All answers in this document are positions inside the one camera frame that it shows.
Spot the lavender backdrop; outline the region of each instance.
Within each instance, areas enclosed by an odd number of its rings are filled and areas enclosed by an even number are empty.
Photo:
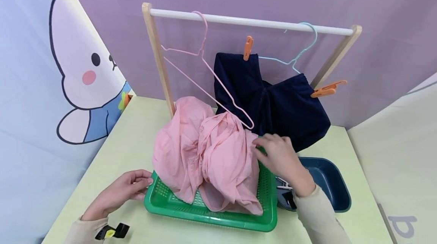
[[[327,83],[349,81],[336,95],[321,98],[334,125],[350,128],[376,114],[437,71],[437,0],[80,0],[107,48],[134,91],[163,98],[141,4],[154,8],[286,22],[310,22],[348,28],[363,26],[363,34]],[[196,50],[202,38],[200,22],[157,19],[163,45]],[[306,32],[249,28],[210,23],[207,60],[216,52],[241,53],[245,37],[254,37],[254,52],[291,60],[311,42]],[[322,35],[298,63],[311,81],[341,38]],[[198,83],[213,92],[213,77],[199,60],[169,54]],[[186,95],[208,100],[198,88],[168,65],[175,99]],[[265,80],[277,83],[294,75],[290,66],[262,61]]]

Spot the black clip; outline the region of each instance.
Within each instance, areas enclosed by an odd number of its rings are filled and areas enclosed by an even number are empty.
[[[127,235],[127,231],[129,231],[129,226],[123,223],[118,224],[117,229],[106,225],[103,227],[100,232],[96,235],[95,239],[103,240],[106,238],[124,238]]]

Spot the clothes drying rack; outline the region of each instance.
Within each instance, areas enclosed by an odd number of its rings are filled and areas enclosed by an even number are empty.
[[[143,3],[143,16],[146,22],[147,33],[149,34],[150,43],[152,44],[153,55],[155,56],[156,66],[158,67],[159,78],[164,89],[164,95],[167,101],[167,106],[170,111],[170,116],[173,117],[176,109],[171,94],[170,83],[168,81],[167,69],[164,63],[164,57],[161,50],[161,42],[159,40],[158,30],[155,24],[154,17],[166,17],[173,19],[197,20],[202,21],[201,16],[195,13],[184,11],[169,11],[153,9],[151,3]],[[293,31],[308,31],[313,30],[303,24],[277,22],[270,20],[245,19],[231,16],[214,16],[212,14],[204,14],[208,22],[243,25],[251,27],[263,28],[278,28]],[[351,28],[334,28],[325,26],[314,26],[318,33],[327,33],[334,35],[344,35],[344,38],[337,45],[336,49],[329,56],[328,60],[323,64],[322,68],[317,73],[311,82],[311,87],[316,89],[327,79],[346,52],[351,48],[362,32],[360,25],[353,25]]]

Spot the green plastic basket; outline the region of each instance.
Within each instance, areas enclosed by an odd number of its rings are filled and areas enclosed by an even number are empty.
[[[156,172],[153,172],[152,178],[153,184],[149,187],[144,199],[144,206],[151,213],[260,232],[270,232],[278,222],[275,177],[262,163],[259,163],[258,191],[256,194],[263,207],[262,216],[211,212],[203,203],[199,190],[196,192],[193,204],[187,204],[176,198]]]

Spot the pink jacket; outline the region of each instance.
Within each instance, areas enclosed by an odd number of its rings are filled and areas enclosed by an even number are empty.
[[[256,199],[258,160],[250,147],[256,134],[234,115],[214,115],[195,97],[176,101],[173,119],[158,132],[153,168],[176,197],[193,203],[197,189],[213,212],[262,215]]]

